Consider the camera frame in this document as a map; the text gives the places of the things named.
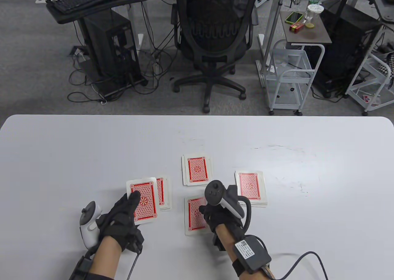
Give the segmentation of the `person's left hand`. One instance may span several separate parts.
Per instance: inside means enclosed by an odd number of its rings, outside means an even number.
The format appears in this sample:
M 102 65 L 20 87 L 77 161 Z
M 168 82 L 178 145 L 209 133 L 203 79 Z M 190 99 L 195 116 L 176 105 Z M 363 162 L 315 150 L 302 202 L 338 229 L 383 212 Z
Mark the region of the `person's left hand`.
M 130 195 L 125 193 L 107 214 L 96 219 L 99 242 L 104 237 L 112 237 L 120 245 L 122 251 L 128 249 L 137 254 L 142 253 L 144 238 L 134 221 L 134 213 L 139 206 L 140 199 L 141 194 L 137 190 Z

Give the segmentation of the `person's right hand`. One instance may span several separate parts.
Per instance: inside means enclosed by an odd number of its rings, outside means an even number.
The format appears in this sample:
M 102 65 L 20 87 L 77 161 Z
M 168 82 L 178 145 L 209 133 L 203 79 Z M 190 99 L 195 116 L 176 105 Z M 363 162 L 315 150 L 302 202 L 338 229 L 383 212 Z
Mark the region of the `person's right hand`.
M 241 219 L 237 218 L 228 209 L 221 205 L 212 206 L 207 204 L 200 206 L 199 211 L 203 214 L 211 231 L 217 235 L 222 243 L 225 243 L 225 237 L 235 242 L 245 238 Z

